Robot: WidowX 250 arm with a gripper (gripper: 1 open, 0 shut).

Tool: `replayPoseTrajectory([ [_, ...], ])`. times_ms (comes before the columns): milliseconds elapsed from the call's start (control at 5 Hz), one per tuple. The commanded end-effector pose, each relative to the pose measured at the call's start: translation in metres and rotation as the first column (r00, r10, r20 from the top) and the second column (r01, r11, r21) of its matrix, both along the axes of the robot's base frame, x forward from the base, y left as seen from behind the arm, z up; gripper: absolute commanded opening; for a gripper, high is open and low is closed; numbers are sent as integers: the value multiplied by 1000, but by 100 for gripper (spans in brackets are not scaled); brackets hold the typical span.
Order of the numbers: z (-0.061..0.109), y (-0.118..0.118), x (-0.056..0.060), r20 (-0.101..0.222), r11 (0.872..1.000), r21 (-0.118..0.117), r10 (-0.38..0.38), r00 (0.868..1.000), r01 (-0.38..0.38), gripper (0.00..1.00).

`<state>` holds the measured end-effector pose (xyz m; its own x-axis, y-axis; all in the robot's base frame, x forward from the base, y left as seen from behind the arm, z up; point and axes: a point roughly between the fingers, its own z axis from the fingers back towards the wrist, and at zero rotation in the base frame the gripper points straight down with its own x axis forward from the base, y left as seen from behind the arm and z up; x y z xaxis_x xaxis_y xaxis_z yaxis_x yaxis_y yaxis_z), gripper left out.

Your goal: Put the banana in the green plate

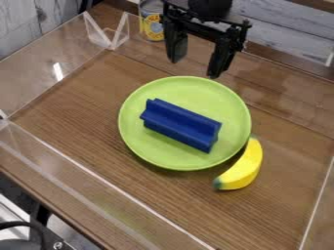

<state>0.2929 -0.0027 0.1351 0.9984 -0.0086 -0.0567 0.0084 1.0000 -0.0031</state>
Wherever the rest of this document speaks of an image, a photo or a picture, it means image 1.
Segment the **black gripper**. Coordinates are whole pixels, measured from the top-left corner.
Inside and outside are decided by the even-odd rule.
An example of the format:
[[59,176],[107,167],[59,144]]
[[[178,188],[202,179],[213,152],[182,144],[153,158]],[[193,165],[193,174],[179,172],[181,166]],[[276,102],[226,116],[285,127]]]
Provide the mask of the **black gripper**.
[[231,13],[234,0],[163,0],[167,58],[177,63],[189,52],[189,32],[215,42],[207,76],[215,79],[229,69],[235,50],[242,52],[252,22]]

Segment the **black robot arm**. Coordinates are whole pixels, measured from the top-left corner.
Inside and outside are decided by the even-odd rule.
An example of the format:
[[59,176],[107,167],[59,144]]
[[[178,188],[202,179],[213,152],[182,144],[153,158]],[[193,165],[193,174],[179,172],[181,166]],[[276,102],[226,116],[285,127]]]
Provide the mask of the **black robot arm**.
[[215,44],[206,75],[215,79],[245,49],[252,22],[230,13],[234,0],[162,0],[167,58],[177,63],[189,52],[189,35]]

